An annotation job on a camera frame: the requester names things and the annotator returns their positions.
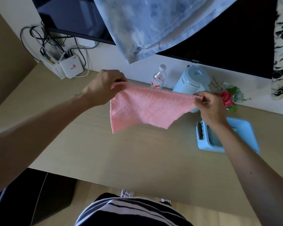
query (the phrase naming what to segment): pink cloth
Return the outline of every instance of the pink cloth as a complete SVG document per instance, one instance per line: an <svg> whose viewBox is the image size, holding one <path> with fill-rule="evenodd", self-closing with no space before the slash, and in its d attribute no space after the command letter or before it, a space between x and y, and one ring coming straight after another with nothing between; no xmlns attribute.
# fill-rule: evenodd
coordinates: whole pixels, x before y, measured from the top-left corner
<svg viewBox="0 0 283 226"><path fill-rule="evenodd" d="M119 82L126 89L110 101L112 133L134 124L145 123L168 129L183 114L194 109L198 96L152 89Z"/></svg>

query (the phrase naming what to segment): water bottle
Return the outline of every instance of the water bottle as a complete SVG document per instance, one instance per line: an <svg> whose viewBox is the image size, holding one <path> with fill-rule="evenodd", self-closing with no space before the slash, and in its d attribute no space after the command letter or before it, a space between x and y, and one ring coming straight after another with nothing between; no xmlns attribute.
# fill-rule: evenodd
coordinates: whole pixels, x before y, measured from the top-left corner
<svg viewBox="0 0 283 226"><path fill-rule="evenodd" d="M162 89L164 81L166 79L166 65L162 64L159 66L159 72L154 74L151 87L154 89Z"/></svg>

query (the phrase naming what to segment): person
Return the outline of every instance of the person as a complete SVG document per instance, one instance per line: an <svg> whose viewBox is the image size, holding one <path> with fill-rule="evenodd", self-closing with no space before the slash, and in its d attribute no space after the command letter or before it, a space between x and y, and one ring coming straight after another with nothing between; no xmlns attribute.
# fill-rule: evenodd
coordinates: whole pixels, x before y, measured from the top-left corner
<svg viewBox="0 0 283 226"><path fill-rule="evenodd" d="M0 133L0 191L19 176L76 117L106 104L124 90L112 87L127 81L118 70L102 70L91 83L69 100ZM209 92L196 95L202 119L217 134L241 186L262 225L283 225L283 178L256 154L230 127L221 97ZM85 209L76 225L94 222L122 225L191 225L167 203L103 194Z"/></svg>

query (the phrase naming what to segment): striped shirt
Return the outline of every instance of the striped shirt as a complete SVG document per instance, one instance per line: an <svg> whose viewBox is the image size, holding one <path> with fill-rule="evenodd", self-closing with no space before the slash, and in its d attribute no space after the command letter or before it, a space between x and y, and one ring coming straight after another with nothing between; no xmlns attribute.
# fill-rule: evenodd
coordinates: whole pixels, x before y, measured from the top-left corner
<svg viewBox="0 0 283 226"><path fill-rule="evenodd" d="M93 202L77 219L75 226L103 225L188 225L175 209L148 198L106 198Z"/></svg>

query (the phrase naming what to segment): white bottle cap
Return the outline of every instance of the white bottle cap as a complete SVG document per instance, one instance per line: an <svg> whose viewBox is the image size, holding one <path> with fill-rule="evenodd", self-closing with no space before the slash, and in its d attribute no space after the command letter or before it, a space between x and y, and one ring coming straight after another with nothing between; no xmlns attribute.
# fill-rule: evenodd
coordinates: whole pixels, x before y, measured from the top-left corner
<svg viewBox="0 0 283 226"><path fill-rule="evenodd" d="M159 71L165 71L166 70L166 65L162 64L159 66Z"/></svg>

